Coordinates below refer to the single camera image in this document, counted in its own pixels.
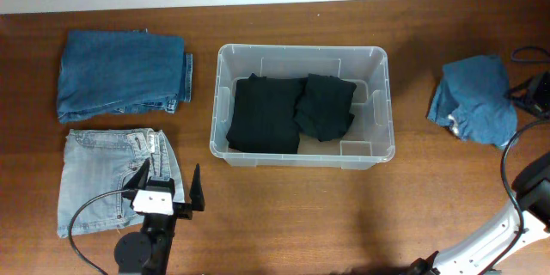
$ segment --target dark blue jeans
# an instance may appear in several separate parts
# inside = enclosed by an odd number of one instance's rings
[[[61,58],[58,119],[102,113],[174,113],[191,100],[193,55],[180,37],[141,32],[70,31]]]

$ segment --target folded black garment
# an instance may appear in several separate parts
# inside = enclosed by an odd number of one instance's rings
[[[252,74],[236,84],[235,108],[227,133],[229,147],[253,153],[296,154],[300,143],[295,105],[305,79],[273,79]]]
[[[294,120],[303,133],[321,142],[342,138],[355,117],[350,107],[356,87],[334,76],[309,74]]]

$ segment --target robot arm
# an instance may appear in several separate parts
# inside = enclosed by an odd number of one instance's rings
[[[189,190],[191,203],[172,201],[173,179],[151,177],[147,180],[149,166],[148,159],[125,185],[125,188],[136,189],[123,193],[123,197],[130,199],[133,210],[144,216],[144,224],[139,232],[124,235],[117,243],[114,258],[119,265],[119,274],[166,274],[176,221],[191,220],[194,211],[205,210],[198,164]]]
[[[525,229],[516,245],[500,260],[517,250],[550,236],[547,226],[529,211],[523,211]],[[467,239],[436,255],[433,268],[441,275],[478,275],[502,253],[516,236],[519,216],[512,203]]]
[[[524,229],[518,242],[496,263],[550,236],[550,152],[529,164],[516,177],[512,189],[522,209]],[[435,252],[432,262],[416,260],[406,275],[482,274],[520,233],[518,226],[518,213],[508,202],[499,214],[467,239],[440,253]]]

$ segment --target folded jeans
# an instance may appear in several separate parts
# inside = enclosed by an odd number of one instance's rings
[[[174,202],[184,202],[183,182],[174,151],[162,131],[152,129],[71,130],[64,150],[58,201],[58,235],[66,237],[80,206],[102,193],[121,189],[150,159],[149,176],[174,179]],[[95,201],[75,221],[73,235],[120,229],[144,220],[120,194]]]
[[[174,113],[191,100],[193,55],[175,36],[70,31],[58,80],[61,123],[102,113]]]

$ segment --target light blue jeans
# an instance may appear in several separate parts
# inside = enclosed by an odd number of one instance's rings
[[[174,179],[174,202],[184,202],[183,183],[174,151],[162,131],[152,129],[71,130],[64,150],[58,201],[58,235],[68,235],[76,210],[91,198],[122,186],[150,159],[149,177]],[[130,201],[114,194],[95,201],[80,213],[72,233],[81,235],[124,228],[144,220]]]

